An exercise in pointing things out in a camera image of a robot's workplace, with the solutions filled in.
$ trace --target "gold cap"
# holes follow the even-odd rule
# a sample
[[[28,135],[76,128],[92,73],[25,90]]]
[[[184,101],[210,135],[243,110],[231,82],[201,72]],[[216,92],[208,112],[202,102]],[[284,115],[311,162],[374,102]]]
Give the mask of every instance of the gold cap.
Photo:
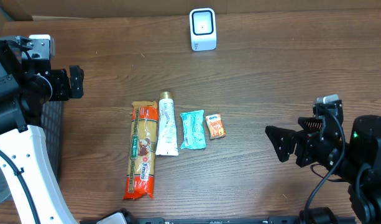
[[[169,91],[164,91],[160,93],[160,100],[162,99],[173,99],[172,94]]]

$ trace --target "wooden tabletop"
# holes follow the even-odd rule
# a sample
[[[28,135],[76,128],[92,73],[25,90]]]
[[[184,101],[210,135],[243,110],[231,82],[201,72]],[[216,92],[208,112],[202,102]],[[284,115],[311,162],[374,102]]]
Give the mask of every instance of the wooden tabletop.
[[[299,130],[317,96],[337,93],[353,120],[381,115],[381,10],[217,15],[218,47],[190,48],[188,16],[10,22],[4,35],[51,34],[53,68],[80,65],[85,95],[65,104],[60,188],[74,217],[127,208],[135,217],[297,215],[320,181],[292,155],[278,161],[266,125]],[[175,96],[180,113],[221,113],[227,136],[202,151],[158,157],[154,199],[122,200],[131,102]],[[312,207],[353,216],[346,183],[326,183]],[[18,223],[12,202],[0,223]]]

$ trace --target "plastic packaging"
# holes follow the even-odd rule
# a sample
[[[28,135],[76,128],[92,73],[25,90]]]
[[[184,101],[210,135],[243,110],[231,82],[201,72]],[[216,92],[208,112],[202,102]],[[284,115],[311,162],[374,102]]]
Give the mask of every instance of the plastic packaging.
[[[157,103],[132,102],[131,145],[124,199],[148,194],[153,198],[157,140]]]
[[[226,136],[226,132],[222,124],[221,114],[206,116],[205,121],[209,129],[210,139],[223,138]]]
[[[204,149],[206,147],[203,128],[204,110],[181,113],[183,121],[183,143],[180,149]]]
[[[156,155],[177,156],[177,126],[173,110],[173,98],[170,92],[162,92],[158,103],[160,113]]]

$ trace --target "green label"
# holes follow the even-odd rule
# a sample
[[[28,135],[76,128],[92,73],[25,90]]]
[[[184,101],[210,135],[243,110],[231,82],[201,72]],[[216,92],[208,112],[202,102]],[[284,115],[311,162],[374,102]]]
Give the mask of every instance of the green label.
[[[136,159],[138,155],[138,135],[134,134],[131,141],[131,159]]]

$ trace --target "red and yellow food package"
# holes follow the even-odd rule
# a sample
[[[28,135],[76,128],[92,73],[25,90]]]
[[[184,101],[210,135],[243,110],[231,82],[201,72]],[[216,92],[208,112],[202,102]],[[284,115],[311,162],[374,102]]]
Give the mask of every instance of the red and yellow food package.
[[[158,111],[155,101],[132,102],[131,145],[124,199],[153,198]]]
[[[214,114],[205,117],[210,135],[210,139],[216,139],[226,136],[225,129],[223,128],[221,114]]]

